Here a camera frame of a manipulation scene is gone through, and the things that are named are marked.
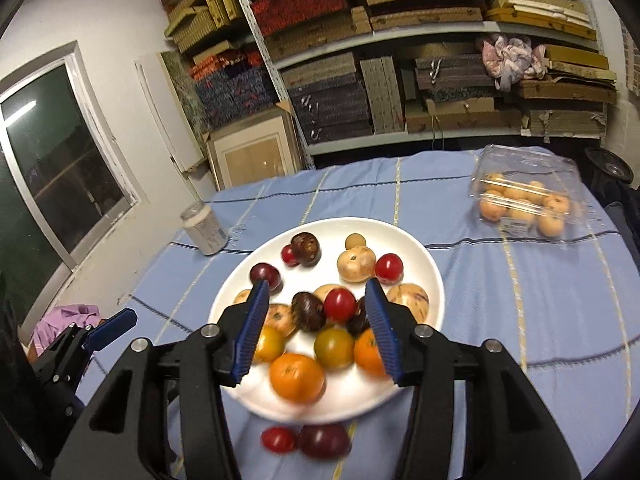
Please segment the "white can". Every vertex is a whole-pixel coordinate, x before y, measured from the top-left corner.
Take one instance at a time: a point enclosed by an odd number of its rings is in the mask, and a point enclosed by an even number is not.
[[[203,201],[198,200],[180,215],[184,230],[205,256],[217,253],[229,241],[216,215]]]

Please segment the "price label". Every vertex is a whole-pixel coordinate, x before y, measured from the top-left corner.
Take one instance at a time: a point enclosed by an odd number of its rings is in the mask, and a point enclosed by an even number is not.
[[[529,222],[518,218],[505,216],[500,219],[500,227],[513,236],[527,236],[529,234]]]

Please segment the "metal screw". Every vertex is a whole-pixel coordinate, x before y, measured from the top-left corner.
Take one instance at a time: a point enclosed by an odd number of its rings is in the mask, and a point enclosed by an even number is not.
[[[414,334],[418,337],[431,337],[433,335],[433,328],[429,325],[417,325],[414,328]]]
[[[149,346],[149,341],[147,341],[143,337],[139,337],[138,339],[134,339],[131,343],[131,349],[134,352],[142,352],[146,347]]]
[[[502,344],[497,339],[488,339],[486,343],[484,343],[486,349],[494,354],[502,351]]]
[[[220,328],[217,325],[210,323],[208,325],[203,326],[200,329],[200,333],[204,337],[215,337],[220,333]]]

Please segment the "white plate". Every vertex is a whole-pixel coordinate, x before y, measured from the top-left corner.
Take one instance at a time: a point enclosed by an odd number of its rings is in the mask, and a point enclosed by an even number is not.
[[[300,232],[313,233],[320,242],[322,256],[313,268],[297,266],[289,269],[280,259],[280,251],[291,237]],[[430,307],[427,324],[441,330],[444,318],[444,287],[436,263],[427,250],[411,235],[390,224],[366,218],[332,218],[319,220],[291,229],[256,249],[236,267],[220,288],[209,313],[209,322],[215,323],[227,305],[244,288],[251,288],[249,270],[255,264],[267,262],[282,275],[283,287],[272,295],[272,303],[291,303],[301,290],[313,292],[326,283],[341,283],[356,298],[364,295],[363,283],[348,283],[340,278],[336,261],[344,251],[344,239],[351,233],[360,233],[367,239],[377,257],[396,253],[404,263],[403,283],[416,283],[429,295]],[[314,356],[314,335],[298,331],[287,343],[287,352]],[[226,389],[229,395],[251,412],[278,422],[327,424],[345,420],[368,412],[399,391],[391,380],[375,380],[360,371],[356,365],[340,372],[328,372],[326,391],[318,402],[301,406],[288,402],[273,391],[269,381],[269,365],[253,365],[236,388]]]

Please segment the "small round fruit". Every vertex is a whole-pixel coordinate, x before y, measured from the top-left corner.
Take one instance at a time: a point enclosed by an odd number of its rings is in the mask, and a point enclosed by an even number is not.
[[[291,239],[291,250],[303,267],[313,267],[320,260],[320,242],[311,233],[298,233]]]
[[[340,370],[353,363],[354,340],[340,328],[326,328],[316,337],[314,352],[325,370]]]
[[[368,247],[356,246],[338,256],[337,267],[346,282],[363,282],[376,273],[376,255]]]
[[[293,253],[291,244],[287,244],[282,248],[282,250],[280,251],[280,257],[287,267],[295,267],[300,264],[300,262],[296,258],[296,255]]]
[[[498,196],[498,197],[502,196],[499,191],[495,191],[493,189],[484,192],[482,194],[482,197],[484,197],[485,195],[492,195],[492,196]],[[488,197],[480,198],[478,207],[480,209],[480,214],[487,220],[490,220],[491,222],[497,222],[507,212],[507,208],[505,206],[489,202]]]
[[[527,190],[527,195],[525,198],[532,204],[541,205],[546,194],[547,191],[545,189],[545,185],[537,180],[532,180],[531,182],[529,182],[529,190]]]
[[[420,285],[403,283],[389,289],[386,298],[391,303],[407,307],[414,315],[416,323],[424,323],[429,313],[429,296]]]
[[[569,199],[563,195],[556,194],[545,196],[542,205],[556,213],[568,213],[570,208]]]
[[[353,347],[353,358],[356,364],[374,377],[386,377],[385,365],[378,351],[373,330],[367,328],[356,341]]]
[[[504,186],[502,182],[504,181],[504,175],[501,173],[489,173],[485,178],[487,182],[484,183],[485,191],[502,191]]]
[[[564,231],[564,221],[557,218],[553,211],[543,211],[538,217],[538,229],[543,235],[556,238]]]
[[[527,224],[532,225],[534,220],[536,219],[536,215],[533,212],[533,204],[526,199],[520,200],[520,204],[522,204],[522,206],[513,205],[509,209],[510,218],[515,218],[517,220],[524,220],[527,222]]]
[[[276,329],[284,337],[289,337],[298,328],[292,308],[284,303],[269,305],[264,325]]]
[[[271,452],[285,454],[296,449],[298,436],[284,426],[271,426],[260,436],[262,445]]]
[[[255,285],[258,280],[266,280],[272,292],[282,283],[280,272],[271,264],[255,264],[249,271],[249,279]]]
[[[314,295],[324,303],[324,298],[326,298],[326,295],[334,290],[334,288],[338,288],[340,286],[341,285],[336,285],[335,283],[327,283],[326,285],[321,285],[316,288],[316,290],[314,290]]]
[[[365,246],[367,245],[367,241],[365,240],[364,236],[362,236],[360,233],[353,233],[350,234],[349,236],[347,236],[347,239],[344,241],[344,248],[349,250],[349,249],[353,249],[354,247],[357,246]]]
[[[297,292],[291,307],[296,324],[303,332],[317,332],[326,324],[326,314],[322,301],[311,292]]]
[[[527,196],[527,192],[519,187],[505,187],[502,190],[502,195],[511,200],[522,200]]]
[[[380,283],[393,285],[402,280],[403,275],[404,264],[397,254],[383,254],[376,262],[376,277]]]
[[[284,353],[284,336],[272,326],[263,326],[255,346],[254,363],[271,363]]]
[[[325,376],[321,365],[311,357],[286,353],[269,366],[269,380],[283,399],[308,404],[322,395]]]
[[[354,337],[362,334],[367,328],[369,328],[369,320],[367,319],[367,311],[364,307],[364,297],[358,300],[356,303],[356,313],[347,322],[346,329]]]
[[[251,293],[251,289],[250,288],[246,288],[245,290],[241,290],[240,292],[238,292],[238,295],[234,298],[234,302],[233,304],[238,304],[238,303],[244,303],[246,301],[246,299],[249,297],[249,294]]]
[[[346,323],[356,313],[356,297],[343,286],[334,288],[324,298],[324,313],[327,319],[336,323]]]
[[[298,445],[302,453],[317,460],[340,458],[351,450],[349,434],[341,424],[302,426]]]

